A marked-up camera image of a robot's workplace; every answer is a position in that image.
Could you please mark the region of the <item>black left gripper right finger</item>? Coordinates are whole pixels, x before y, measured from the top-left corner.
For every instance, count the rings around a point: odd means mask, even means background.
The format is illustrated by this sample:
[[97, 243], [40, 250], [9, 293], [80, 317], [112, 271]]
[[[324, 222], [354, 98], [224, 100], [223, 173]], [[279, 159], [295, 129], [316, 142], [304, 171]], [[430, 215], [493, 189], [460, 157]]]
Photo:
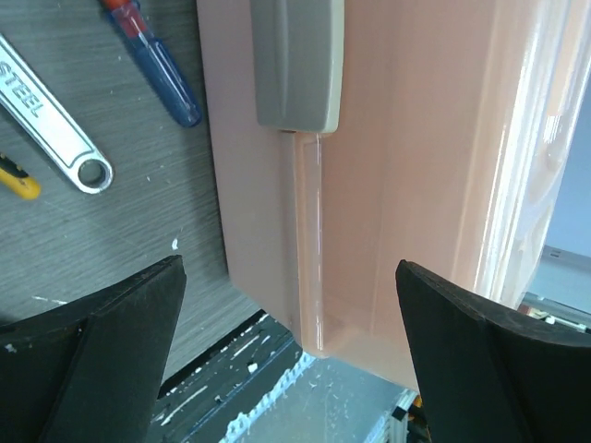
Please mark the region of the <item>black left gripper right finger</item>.
[[404, 330], [434, 442], [587, 442], [590, 336], [403, 260]]

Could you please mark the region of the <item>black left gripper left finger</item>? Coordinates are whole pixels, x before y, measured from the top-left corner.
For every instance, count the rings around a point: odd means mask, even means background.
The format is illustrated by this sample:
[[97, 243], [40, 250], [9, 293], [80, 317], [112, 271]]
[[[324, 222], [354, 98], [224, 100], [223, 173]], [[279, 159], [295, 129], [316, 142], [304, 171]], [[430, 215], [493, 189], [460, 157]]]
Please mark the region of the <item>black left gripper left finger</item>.
[[2, 326], [2, 441], [144, 441], [186, 285], [170, 256]]

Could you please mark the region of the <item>pink plastic tool box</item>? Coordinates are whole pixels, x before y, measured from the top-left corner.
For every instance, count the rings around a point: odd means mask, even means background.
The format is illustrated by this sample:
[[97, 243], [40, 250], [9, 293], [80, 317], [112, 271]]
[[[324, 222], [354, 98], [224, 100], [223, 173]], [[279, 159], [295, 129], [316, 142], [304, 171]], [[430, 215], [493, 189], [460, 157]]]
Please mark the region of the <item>pink plastic tool box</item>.
[[257, 117], [251, 1], [200, 1], [232, 284], [302, 348], [409, 389], [395, 271], [509, 308], [535, 275], [590, 78], [586, 1], [344, 1], [339, 124]]

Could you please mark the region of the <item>grey tool box latch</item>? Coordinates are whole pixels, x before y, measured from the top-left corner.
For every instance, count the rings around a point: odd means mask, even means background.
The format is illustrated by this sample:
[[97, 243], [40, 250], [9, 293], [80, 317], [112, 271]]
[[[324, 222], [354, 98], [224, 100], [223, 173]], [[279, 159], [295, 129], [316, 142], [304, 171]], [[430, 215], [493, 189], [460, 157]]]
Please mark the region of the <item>grey tool box latch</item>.
[[250, 16], [259, 124], [282, 131], [335, 132], [345, 2], [253, 0]]

